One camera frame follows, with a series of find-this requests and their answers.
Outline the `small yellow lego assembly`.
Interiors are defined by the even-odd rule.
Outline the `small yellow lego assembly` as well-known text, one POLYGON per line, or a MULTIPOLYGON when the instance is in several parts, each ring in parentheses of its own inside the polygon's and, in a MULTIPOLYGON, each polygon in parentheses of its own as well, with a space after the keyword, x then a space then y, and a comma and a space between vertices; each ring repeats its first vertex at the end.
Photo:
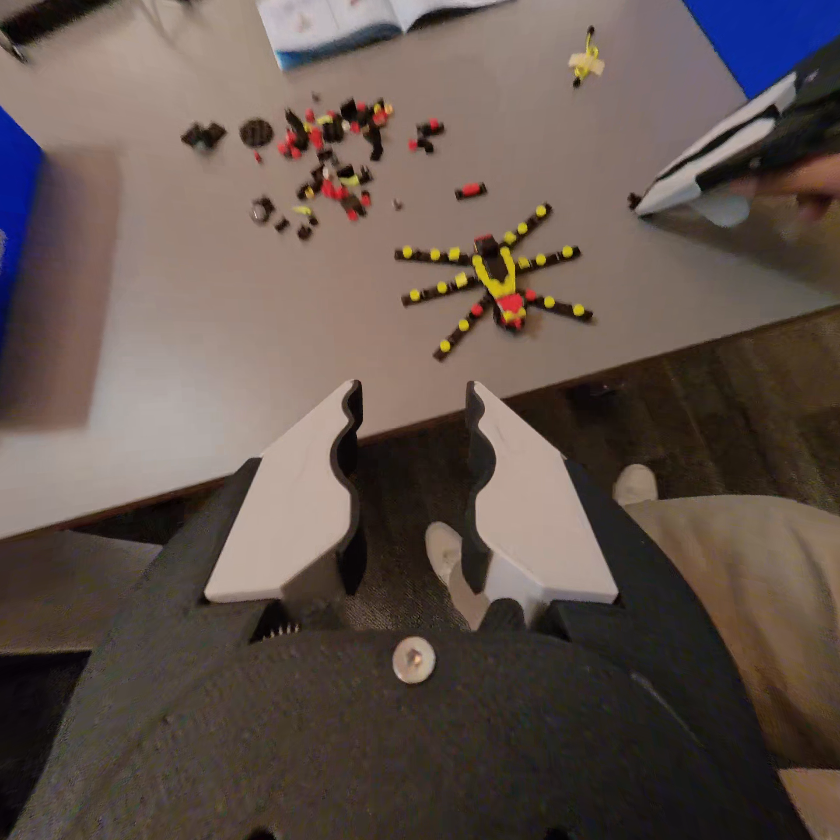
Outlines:
POLYGON ((590 25, 586 31, 583 50, 570 56, 568 66, 573 73, 573 89, 580 88, 588 77, 602 77, 605 62, 601 58, 600 50, 595 43, 595 27, 593 25, 590 25))

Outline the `pile of lego pieces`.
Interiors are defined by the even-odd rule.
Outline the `pile of lego pieces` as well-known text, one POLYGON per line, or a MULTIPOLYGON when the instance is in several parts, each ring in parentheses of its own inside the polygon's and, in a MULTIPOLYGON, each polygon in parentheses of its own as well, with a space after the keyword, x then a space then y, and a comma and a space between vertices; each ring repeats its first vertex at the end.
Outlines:
MULTIPOLYGON (((348 137, 361 137, 371 147, 369 162, 380 162, 384 153, 384 129, 393 114, 393 105, 383 98, 373 100, 372 103, 350 98, 340 105, 339 110, 316 114, 309 108, 302 117, 290 109, 285 110, 286 129, 276 144, 278 154, 287 161, 300 161, 308 152, 312 152, 317 162, 310 170, 308 179, 298 186, 295 192, 297 205, 290 211, 302 219, 297 228, 297 236, 301 241, 308 240, 314 228, 319 225, 319 219, 311 207, 312 200, 319 196, 338 204, 352 223, 367 215, 372 200, 370 190, 366 187, 373 181, 373 171, 369 164, 342 163, 336 147, 348 137)), ((416 125, 415 137, 409 141, 408 148, 410 151, 421 150, 431 154, 434 152, 432 138, 444 132, 445 123, 439 119, 420 122, 416 125)), ((258 164, 264 163, 261 150, 265 147, 250 150, 258 164)), ((261 227, 273 220, 274 229, 279 234, 291 227, 289 216, 279 213, 277 205, 268 195, 251 202, 250 216, 261 227)))

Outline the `white left shoe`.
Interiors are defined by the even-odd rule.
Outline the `white left shoe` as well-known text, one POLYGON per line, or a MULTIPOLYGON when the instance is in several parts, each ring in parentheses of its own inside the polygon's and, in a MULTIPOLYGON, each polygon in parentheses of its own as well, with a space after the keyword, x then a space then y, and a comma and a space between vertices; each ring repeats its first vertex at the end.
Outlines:
POLYGON ((479 630, 490 602, 485 593, 476 593, 466 581, 462 567, 462 538, 442 521, 431 522, 424 535, 427 558, 446 589, 457 613, 469 629, 479 630))

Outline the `lego spider model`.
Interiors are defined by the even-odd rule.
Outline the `lego spider model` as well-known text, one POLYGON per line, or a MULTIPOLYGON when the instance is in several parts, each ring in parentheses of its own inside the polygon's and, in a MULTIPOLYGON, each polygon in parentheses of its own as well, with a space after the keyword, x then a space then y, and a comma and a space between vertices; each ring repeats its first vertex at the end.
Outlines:
POLYGON ((519 334, 524 330, 532 309, 577 322, 594 320, 594 312, 583 304, 541 295, 523 282, 538 271, 571 263, 581 257, 580 248, 572 245, 552 252, 540 252, 534 257, 515 255, 522 241, 552 215, 552 205, 541 203, 500 238, 491 234, 477 237, 470 253, 458 247, 421 249, 406 245, 395 249, 394 259, 398 262, 458 268, 458 273, 451 280, 439 281, 431 287, 413 288, 403 294, 401 301, 404 308, 450 298, 461 292, 481 292, 452 332, 438 342, 433 353, 436 361, 445 361, 487 314, 492 316, 500 330, 510 334, 519 334))

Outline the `blue plastic bin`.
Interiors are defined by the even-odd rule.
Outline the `blue plastic bin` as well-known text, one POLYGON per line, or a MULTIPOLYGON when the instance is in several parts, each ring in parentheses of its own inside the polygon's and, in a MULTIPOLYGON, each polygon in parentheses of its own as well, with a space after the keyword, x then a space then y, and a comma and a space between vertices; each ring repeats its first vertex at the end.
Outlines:
POLYGON ((747 98, 839 34, 838 1, 685 1, 747 98))

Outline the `person's right hand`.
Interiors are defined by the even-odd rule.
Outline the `person's right hand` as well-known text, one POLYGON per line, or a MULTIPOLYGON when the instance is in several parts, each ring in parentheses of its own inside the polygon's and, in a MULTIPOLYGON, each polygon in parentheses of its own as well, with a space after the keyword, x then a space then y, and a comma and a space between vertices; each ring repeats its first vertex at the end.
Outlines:
POLYGON ((782 170, 751 175, 731 182, 729 192, 756 196, 793 196, 799 218, 816 223, 839 200, 839 154, 812 156, 782 170))

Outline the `person's right leg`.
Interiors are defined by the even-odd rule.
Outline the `person's right leg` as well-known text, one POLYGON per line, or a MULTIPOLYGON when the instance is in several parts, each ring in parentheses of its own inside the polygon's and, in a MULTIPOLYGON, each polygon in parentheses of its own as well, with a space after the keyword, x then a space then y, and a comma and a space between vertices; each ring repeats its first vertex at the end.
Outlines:
POLYGON ((809 831, 838 838, 838 516, 778 497, 621 504, 706 607, 809 831))

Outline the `lego instruction booklet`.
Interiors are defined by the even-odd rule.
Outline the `lego instruction booklet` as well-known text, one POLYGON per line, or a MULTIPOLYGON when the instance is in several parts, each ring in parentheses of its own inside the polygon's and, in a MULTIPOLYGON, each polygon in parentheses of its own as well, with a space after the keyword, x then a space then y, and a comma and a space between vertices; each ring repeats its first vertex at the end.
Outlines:
POLYGON ((501 1, 258 1, 278 67, 315 61, 405 35, 429 18, 468 14, 501 1))

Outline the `white right shoe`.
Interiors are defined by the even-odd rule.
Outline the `white right shoe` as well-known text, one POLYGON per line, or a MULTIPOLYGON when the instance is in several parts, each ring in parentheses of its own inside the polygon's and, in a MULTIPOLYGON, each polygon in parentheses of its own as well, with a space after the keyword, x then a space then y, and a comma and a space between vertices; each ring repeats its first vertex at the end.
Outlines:
POLYGON ((616 478, 612 497, 623 508, 657 501, 658 483, 654 471, 642 464, 627 466, 616 478))

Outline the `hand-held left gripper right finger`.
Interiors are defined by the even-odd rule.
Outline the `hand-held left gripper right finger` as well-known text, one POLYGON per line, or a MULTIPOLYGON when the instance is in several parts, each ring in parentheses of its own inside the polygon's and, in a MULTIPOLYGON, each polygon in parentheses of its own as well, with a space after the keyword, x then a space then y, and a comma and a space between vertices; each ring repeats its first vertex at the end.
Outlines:
POLYGON ((465 397, 470 590, 519 604, 527 626, 553 602, 614 604, 619 590, 565 457, 483 384, 470 381, 465 397))

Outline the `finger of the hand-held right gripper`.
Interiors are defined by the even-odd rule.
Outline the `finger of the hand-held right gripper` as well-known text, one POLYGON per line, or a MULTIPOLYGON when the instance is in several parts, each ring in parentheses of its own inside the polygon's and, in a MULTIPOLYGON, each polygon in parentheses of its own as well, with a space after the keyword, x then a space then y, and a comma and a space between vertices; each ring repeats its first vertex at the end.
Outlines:
POLYGON ((632 211, 639 217, 660 214, 673 207, 696 203, 702 196, 716 191, 719 187, 742 179, 751 167, 751 160, 756 156, 761 156, 762 143, 769 137, 775 127, 761 141, 748 146, 729 160, 700 173, 696 180, 676 184, 676 190, 660 191, 652 188, 652 184, 657 179, 655 178, 644 194, 632 194, 632 211))
POLYGON ((791 72, 693 143, 659 173, 652 188, 676 190, 676 184, 696 180, 700 173, 761 141, 792 105, 796 94, 797 74, 791 72))

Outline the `white shoe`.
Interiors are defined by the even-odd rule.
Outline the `white shoe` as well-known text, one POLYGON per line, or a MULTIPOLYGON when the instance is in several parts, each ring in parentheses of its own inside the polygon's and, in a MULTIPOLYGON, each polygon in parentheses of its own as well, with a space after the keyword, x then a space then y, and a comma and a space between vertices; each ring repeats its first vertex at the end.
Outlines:
POLYGON ((612 497, 623 508, 657 501, 658 483, 654 471, 642 464, 627 466, 616 478, 612 497))
POLYGON ((462 567, 462 538, 442 521, 431 522, 424 535, 427 558, 446 589, 457 613, 469 629, 479 630, 490 602, 485 593, 476 593, 466 581, 462 567))

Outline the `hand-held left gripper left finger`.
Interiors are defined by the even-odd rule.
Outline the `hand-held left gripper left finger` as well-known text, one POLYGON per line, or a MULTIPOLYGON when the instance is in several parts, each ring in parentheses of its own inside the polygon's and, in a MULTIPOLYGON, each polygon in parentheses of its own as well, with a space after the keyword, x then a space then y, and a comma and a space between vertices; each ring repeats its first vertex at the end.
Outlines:
POLYGON ((366 569, 358 460, 363 390, 348 380, 259 457, 205 585, 211 603, 280 601, 293 612, 354 595, 366 569))

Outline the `rectangular black lego plate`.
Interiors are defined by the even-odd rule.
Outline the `rectangular black lego plate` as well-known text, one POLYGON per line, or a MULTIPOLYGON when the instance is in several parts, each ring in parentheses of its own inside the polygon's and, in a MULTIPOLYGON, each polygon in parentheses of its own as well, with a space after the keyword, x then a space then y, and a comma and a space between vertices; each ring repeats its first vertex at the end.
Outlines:
POLYGON ((209 154, 216 150, 227 134, 225 127, 217 122, 211 122, 208 125, 194 122, 182 134, 181 142, 195 152, 209 154))

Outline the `blue bin with tag sticker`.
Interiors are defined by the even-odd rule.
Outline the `blue bin with tag sticker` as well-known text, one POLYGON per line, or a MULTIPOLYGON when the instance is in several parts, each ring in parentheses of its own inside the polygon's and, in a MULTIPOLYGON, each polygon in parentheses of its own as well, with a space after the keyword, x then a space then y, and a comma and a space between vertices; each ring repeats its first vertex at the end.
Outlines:
POLYGON ((1 343, 22 257, 44 153, 1 109, 1 343))

